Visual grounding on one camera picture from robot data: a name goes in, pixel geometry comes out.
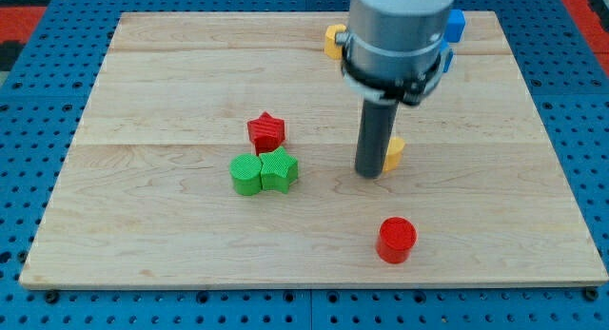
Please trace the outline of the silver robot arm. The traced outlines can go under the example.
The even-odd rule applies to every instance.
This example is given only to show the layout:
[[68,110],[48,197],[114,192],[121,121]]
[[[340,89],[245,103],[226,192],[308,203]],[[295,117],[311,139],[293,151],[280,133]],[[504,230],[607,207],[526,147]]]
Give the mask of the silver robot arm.
[[443,36],[454,0],[350,0],[342,73],[349,86],[381,105],[415,107],[442,78]]

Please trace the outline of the blue block behind arm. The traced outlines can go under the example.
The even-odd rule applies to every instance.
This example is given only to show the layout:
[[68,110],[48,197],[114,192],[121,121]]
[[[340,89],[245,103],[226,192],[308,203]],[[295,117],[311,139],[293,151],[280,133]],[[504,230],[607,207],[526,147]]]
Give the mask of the blue block behind arm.
[[454,51],[446,40],[442,40],[441,42],[440,56],[442,62],[442,72],[447,73],[451,66]]

